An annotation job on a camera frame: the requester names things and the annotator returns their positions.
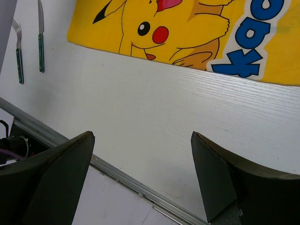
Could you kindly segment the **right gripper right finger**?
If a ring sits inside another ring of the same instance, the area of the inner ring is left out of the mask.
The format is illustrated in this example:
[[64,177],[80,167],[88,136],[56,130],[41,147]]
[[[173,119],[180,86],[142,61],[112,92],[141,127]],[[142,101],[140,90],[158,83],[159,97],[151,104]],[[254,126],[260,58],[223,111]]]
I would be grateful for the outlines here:
[[191,147],[210,224],[299,224],[299,175],[257,164],[198,132],[192,133]]

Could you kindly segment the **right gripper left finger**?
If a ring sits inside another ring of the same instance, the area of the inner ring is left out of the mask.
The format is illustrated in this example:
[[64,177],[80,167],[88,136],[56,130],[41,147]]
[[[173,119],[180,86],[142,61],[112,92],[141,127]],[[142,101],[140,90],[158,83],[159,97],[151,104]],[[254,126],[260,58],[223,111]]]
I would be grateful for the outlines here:
[[0,168],[2,225],[70,225],[90,165],[95,137],[86,131]]

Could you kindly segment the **yellow Pikachu placemat cloth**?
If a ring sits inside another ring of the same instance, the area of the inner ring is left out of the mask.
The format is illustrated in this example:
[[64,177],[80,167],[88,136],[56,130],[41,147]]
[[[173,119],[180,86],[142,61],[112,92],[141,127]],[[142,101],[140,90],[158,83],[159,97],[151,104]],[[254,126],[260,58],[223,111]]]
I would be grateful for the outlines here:
[[180,67],[300,84],[297,0],[79,0],[67,40]]

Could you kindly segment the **green handled fork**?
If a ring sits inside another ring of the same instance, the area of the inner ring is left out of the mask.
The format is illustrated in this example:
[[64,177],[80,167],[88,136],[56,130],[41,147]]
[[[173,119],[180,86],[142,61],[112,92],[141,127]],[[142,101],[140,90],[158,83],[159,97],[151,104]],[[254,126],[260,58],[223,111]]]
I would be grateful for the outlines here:
[[11,20],[11,24],[17,36],[16,60],[17,60],[17,69],[18,69],[18,79],[20,84],[24,84],[23,57],[22,57],[22,47],[21,47],[22,30],[14,19]]

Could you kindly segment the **green handled knife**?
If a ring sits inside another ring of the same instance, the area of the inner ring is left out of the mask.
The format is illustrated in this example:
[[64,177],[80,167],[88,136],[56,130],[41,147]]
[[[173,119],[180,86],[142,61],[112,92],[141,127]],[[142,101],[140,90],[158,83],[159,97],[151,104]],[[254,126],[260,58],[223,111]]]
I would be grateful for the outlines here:
[[44,15],[41,0],[37,1],[38,4],[38,47],[39,47],[39,71],[45,72],[45,51],[44,51]]

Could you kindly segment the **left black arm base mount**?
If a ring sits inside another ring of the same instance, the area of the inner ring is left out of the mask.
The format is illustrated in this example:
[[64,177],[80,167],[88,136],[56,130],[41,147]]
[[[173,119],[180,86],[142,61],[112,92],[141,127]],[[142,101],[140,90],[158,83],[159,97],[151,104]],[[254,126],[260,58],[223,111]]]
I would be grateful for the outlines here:
[[0,121],[0,165],[20,161],[50,147],[16,125]]

